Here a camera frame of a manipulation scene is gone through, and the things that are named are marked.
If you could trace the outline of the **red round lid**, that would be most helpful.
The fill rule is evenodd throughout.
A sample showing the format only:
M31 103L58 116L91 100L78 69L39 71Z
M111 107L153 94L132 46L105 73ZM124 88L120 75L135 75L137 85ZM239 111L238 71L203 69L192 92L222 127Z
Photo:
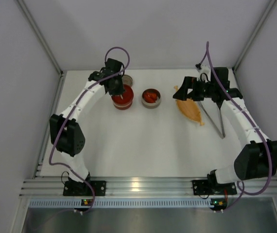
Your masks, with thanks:
M112 96L112 100L114 103L118 105L125 105L130 103L134 98L134 92L129 85L124 84L124 93L121 95Z

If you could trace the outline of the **red octopus sausage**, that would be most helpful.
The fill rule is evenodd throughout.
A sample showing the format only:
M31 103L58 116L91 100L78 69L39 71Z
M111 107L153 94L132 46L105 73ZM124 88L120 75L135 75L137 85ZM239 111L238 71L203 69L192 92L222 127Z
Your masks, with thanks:
M156 94L155 92L153 92L153 91L146 91L145 94L146 94L149 98L153 99L154 101L157 100L157 94Z

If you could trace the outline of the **metal tongs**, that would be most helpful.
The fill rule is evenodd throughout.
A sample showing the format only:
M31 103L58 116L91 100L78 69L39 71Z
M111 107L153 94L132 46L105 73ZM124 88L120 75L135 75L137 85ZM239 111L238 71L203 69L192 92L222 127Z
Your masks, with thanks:
M223 122L222 112L211 99L204 99L203 101L199 101L198 105L203 110L214 129L220 136L220 138L225 138L225 127Z

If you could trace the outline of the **red sausage piece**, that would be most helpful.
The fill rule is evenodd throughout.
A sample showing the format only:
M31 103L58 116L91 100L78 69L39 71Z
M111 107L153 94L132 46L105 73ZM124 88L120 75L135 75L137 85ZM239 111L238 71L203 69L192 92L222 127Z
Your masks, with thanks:
M156 101L150 97L149 95L144 95L144 100L147 102L147 103L155 103Z

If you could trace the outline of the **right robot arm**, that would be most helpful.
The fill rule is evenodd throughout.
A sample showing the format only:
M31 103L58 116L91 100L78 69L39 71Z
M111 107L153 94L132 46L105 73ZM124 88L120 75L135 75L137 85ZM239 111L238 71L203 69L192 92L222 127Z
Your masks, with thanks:
M236 183L237 188L245 193L244 181L266 178L262 189L247 192L253 196L262 194L277 171L277 140L272 141L255 123L240 90L231 86L227 67L197 66L197 70L196 77L186 76L182 84L175 87L173 98L178 104L210 99L229 120L241 145L241 151L231 165L207 175L210 187Z

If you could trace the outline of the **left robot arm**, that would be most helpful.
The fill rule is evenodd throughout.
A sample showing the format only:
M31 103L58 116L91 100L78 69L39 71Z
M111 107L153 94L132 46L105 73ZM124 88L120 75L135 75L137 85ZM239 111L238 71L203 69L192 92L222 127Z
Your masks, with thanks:
M70 188L91 188L90 174L82 155L86 138L79 120L85 117L105 94L113 96L124 93L122 75L125 68L126 66L118 60L106 59L100 71L90 74L75 100L60 114L50 117L52 149L49 165L61 165L70 171Z

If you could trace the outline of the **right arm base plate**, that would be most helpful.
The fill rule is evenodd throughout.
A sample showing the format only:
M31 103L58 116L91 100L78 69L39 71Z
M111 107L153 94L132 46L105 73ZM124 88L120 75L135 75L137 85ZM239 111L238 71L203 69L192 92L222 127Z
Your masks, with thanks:
M208 195L236 195L237 189L234 183L212 184L208 180L192 180L193 194L195 196Z

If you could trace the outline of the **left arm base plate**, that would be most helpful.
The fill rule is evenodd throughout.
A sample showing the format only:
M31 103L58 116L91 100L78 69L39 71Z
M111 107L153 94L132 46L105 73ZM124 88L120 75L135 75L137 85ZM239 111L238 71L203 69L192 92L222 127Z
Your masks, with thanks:
M94 191L95 196L105 196L106 181L91 181L90 185ZM66 181L63 189L63 196L92 196L91 188L82 182Z

